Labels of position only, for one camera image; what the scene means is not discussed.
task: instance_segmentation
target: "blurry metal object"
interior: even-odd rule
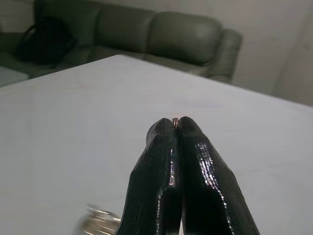
[[[89,215],[83,221],[81,230],[83,235],[113,235],[119,227],[121,219],[118,215],[88,205]]]
[[[173,121],[174,127],[177,128],[177,125],[178,125],[178,118],[175,117],[175,118],[172,119],[172,121]]]

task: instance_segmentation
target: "black bag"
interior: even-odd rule
[[[53,68],[75,44],[76,40],[62,20],[46,16],[24,33],[15,56],[23,62],[52,65]]]

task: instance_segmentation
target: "sofa backrest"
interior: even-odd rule
[[[146,52],[150,22],[155,12],[103,4],[95,44],[133,52]]]
[[[206,65],[213,58],[221,34],[221,24],[210,17],[161,12],[151,23],[148,53]]]
[[[62,19],[77,39],[77,47],[92,45],[95,23],[102,8],[101,3],[76,0],[55,0],[48,2],[42,16]]]

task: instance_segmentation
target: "table surface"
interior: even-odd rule
[[[261,234],[313,234],[313,109],[118,55],[0,89],[0,231],[71,235],[86,203],[122,214],[160,118],[192,117]]]
[[[0,87],[26,81],[28,75],[22,72],[0,66]]]

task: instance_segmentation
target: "gray leather sofa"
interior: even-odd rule
[[[230,82],[242,37],[215,19],[92,1],[55,0],[41,16],[63,19],[77,46],[55,68],[18,61],[21,33],[0,34],[0,65],[37,77],[116,54]]]

